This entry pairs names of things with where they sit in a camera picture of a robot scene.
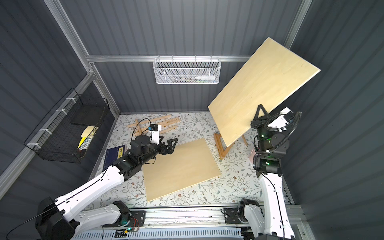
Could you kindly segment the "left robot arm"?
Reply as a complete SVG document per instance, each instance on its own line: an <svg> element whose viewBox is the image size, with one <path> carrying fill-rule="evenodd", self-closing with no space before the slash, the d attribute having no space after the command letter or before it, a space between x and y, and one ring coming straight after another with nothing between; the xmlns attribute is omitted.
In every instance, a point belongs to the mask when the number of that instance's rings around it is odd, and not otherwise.
<svg viewBox="0 0 384 240"><path fill-rule="evenodd" d="M158 154L173 154L178 139L163 142L163 136L153 143L149 136L138 136L130 149L115 160L104 172L79 188L55 200L48 197L38 207L35 228L43 240L70 240L90 229L112 225L131 228L138 225L130 209L122 202L86 211L85 207L110 189L126 182L142 170L142 166L155 160Z"/></svg>

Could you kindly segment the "wooden easel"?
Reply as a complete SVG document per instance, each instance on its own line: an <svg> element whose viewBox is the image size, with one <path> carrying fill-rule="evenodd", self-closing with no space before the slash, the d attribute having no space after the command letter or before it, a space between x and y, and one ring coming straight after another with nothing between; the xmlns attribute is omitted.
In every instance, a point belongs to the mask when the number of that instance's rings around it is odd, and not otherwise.
<svg viewBox="0 0 384 240"><path fill-rule="evenodd" d="M231 145L226 146L224 143L224 139L222 138L222 135L220 133L213 133L213 137L215 141L215 146L219 153L219 159L223 160L227 156L235 142L233 142Z"/></svg>
<svg viewBox="0 0 384 240"><path fill-rule="evenodd" d="M127 128L134 128L134 136L138 136L139 134L147 134L150 123L161 125L162 129L160 130L160 133L167 133L171 130L174 130L178 127L178 124L181 122L180 117L172 117L172 115L165 115L160 116L153 119L144 119L142 121L139 121L138 119L135 120L133 124L127 125Z"/></svg>

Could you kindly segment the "plywood board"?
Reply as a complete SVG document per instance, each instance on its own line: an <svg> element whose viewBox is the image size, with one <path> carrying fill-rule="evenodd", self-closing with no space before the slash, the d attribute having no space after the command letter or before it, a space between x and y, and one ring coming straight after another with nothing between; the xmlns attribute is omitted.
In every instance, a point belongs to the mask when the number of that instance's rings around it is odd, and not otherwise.
<svg viewBox="0 0 384 240"><path fill-rule="evenodd" d="M176 145L142 168L147 201L157 200L222 175L205 138Z"/></svg>
<svg viewBox="0 0 384 240"><path fill-rule="evenodd" d="M209 105L226 146L250 129L258 105L271 112L320 71L267 38Z"/></svg>

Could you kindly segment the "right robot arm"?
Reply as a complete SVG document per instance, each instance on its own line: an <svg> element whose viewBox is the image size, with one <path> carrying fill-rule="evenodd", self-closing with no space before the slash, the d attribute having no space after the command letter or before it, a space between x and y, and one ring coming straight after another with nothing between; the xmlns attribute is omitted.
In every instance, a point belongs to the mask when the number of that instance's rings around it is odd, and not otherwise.
<svg viewBox="0 0 384 240"><path fill-rule="evenodd" d="M255 239L294 240L283 197L281 160L290 146L289 138L296 130L302 112L293 113L285 108L270 115L263 105L258 105L251 128L257 130L254 138L252 167L257 172L263 203L242 199L239 203L239 220L248 223Z"/></svg>

